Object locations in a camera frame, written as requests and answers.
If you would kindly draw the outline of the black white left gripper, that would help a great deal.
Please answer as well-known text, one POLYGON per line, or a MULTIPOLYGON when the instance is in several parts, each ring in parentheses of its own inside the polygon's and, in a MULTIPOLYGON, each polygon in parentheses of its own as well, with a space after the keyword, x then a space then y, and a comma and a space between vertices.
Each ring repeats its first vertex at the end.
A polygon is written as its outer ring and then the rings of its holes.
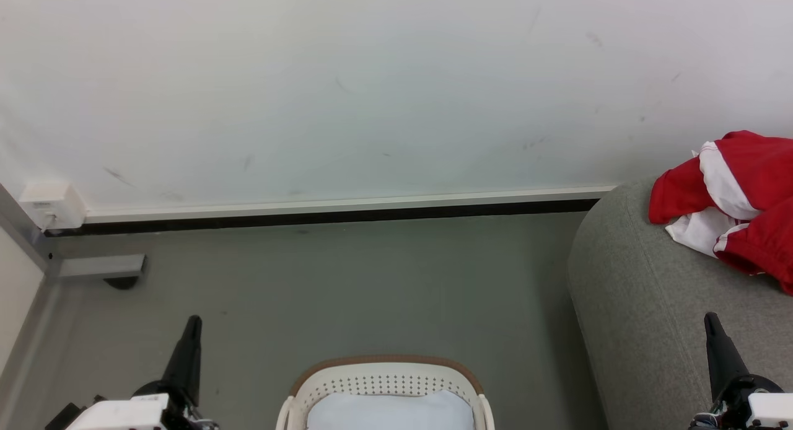
POLYGON ((68 405, 65 429, 218 429, 198 412, 202 319, 190 316, 161 381, 141 387, 130 399, 99 400, 90 407, 68 405))

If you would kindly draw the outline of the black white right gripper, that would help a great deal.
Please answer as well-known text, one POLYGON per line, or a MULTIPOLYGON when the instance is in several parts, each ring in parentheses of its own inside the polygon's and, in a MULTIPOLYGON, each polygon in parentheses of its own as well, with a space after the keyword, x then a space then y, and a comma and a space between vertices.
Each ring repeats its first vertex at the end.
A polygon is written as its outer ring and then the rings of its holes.
POLYGON ((749 375, 716 312, 706 312, 706 359, 710 410, 697 413, 691 429, 791 429, 792 393, 758 375, 749 375))

